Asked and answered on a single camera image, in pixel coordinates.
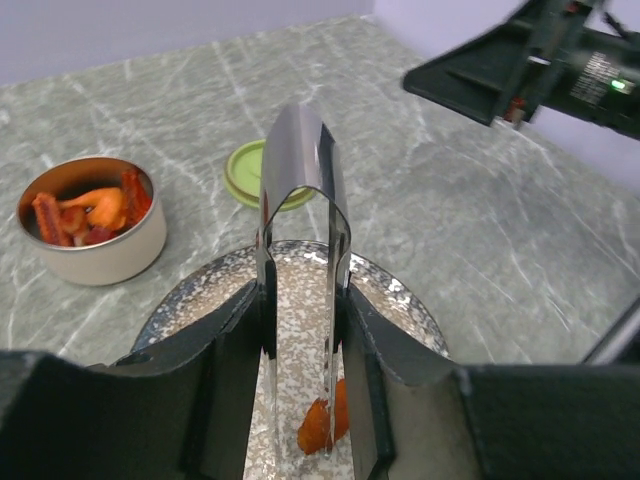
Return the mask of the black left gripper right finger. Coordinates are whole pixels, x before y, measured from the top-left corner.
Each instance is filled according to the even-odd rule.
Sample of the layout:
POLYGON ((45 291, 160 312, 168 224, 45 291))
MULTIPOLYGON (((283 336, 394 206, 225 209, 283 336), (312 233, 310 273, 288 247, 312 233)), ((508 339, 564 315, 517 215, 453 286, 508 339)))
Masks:
POLYGON ((359 479, 635 479, 639 364, 460 365, 344 303, 359 479))

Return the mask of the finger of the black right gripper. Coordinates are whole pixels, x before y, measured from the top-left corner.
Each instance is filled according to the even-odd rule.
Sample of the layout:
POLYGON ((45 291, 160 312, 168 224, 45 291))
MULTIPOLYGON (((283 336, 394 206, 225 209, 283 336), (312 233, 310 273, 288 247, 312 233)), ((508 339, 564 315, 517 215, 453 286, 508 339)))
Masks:
POLYGON ((526 1, 504 23, 408 71, 404 90, 490 125, 516 95, 544 6, 526 1))

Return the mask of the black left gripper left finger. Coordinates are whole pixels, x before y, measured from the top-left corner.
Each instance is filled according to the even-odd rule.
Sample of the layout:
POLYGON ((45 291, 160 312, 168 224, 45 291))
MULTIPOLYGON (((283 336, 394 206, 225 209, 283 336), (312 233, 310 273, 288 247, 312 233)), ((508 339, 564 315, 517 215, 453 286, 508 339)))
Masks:
POLYGON ((239 479, 261 350, 257 287, 112 365, 1 354, 5 479, 239 479))

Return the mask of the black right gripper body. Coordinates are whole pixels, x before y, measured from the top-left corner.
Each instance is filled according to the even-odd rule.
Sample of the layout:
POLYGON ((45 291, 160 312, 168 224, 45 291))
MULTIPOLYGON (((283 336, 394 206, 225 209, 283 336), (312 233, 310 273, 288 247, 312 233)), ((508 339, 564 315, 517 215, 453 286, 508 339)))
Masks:
POLYGON ((533 119, 560 81, 598 1, 527 1, 505 23, 527 24, 529 34, 500 94, 496 116, 516 129, 533 119))

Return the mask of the orange fried piece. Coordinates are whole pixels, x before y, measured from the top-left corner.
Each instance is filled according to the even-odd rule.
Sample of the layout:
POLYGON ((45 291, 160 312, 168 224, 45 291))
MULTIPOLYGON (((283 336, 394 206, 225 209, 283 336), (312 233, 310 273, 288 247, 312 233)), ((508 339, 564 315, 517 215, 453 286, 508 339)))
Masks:
MULTIPOLYGON (((347 391, 345 379, 340 379, 335 389, 335 432, 334 439, 340 440, 349 430, 347 391)), ((328 401, 317 398, 307 410, 302 425, 298 429, 297 444, 305 455, 311 455, 333 445, 329 439, 330 417, 328 401)))

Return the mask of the stainless steel tongs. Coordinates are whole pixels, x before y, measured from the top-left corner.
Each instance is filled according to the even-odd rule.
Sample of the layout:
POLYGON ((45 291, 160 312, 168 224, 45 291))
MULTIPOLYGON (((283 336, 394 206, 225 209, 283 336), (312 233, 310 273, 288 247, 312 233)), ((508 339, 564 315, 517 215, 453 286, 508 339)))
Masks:
POLYGON ((338 379, 338 299, 350 282, 351 228, 340 154, 320 116, 304 104, 287 104, 267 135, 261 164, 260 223, 256 234, 258 305, 269 359, 272 418, 277 418, 277 271, 270 249, 272 223, 289 196, 311 189, 328 200, 328 264, 325 288, 324 392, 329 421, 323 445, 327 457, 336 444, 338 379))

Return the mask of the red food piece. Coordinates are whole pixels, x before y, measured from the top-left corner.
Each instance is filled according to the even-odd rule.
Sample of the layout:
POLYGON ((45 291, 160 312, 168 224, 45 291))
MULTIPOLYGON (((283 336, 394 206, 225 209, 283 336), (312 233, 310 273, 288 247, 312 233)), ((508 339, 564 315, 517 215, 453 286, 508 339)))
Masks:
POLYGON ((95 226, 86 233, 83 243, 85 246, 97 245, 110 241, 116 237, 117 233, 115 231, 95 226))

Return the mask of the beige round lunch box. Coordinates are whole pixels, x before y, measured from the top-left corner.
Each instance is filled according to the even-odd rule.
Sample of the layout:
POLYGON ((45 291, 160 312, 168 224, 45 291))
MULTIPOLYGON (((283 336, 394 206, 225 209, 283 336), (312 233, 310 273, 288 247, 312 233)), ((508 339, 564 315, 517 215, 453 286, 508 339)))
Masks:
POLYGON ((134 277, 167 238, 159 190, 148 173, 105 156, 70 160, 41 174, 22 194, 17 216, 46 266, 79 285, 134 277))

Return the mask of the green round lid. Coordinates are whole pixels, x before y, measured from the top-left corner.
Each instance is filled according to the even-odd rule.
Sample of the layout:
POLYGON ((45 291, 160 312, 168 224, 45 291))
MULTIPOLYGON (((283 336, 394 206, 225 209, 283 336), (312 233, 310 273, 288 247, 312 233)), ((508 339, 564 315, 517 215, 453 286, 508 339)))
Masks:
POLYGON ((259 208, 262 157, 266 140, 260 139, 237 148, 224 169, 224 185, 240 204, 259 208))

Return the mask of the orange shrimp piece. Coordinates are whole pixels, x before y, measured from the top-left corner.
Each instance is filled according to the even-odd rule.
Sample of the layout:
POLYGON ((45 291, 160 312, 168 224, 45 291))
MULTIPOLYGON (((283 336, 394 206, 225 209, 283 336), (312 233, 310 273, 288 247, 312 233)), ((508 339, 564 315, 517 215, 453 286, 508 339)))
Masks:
POLYGON ((106 187, 91 190, 76 198, 58 202, 62 209, 71 207, 89 208, 87 219, 90 225, 112 231, 126 224, 125 195, 119 187, 106 187))

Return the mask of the dark brown food piece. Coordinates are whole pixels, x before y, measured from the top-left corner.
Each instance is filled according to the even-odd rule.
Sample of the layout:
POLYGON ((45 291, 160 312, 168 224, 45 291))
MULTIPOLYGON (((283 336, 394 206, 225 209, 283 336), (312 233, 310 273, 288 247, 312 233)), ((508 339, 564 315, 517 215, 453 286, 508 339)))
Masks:
POLYGON ((51 245, 71 247, 73 240, 62 227, 61 210, 56 198, 49 193, 40 192, 31 205, 36 215, 41 239, 51 245))

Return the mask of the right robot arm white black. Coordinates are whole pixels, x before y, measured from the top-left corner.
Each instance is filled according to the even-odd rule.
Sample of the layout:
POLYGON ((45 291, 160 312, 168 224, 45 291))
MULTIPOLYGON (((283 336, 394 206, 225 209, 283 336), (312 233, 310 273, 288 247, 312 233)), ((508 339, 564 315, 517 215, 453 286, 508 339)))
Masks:
POLYGON ((547 107, 636 139, 639 34, 600 1, 526 1, 503 23, 410 71, 405 91, 489 126, 514 127, 547 107))

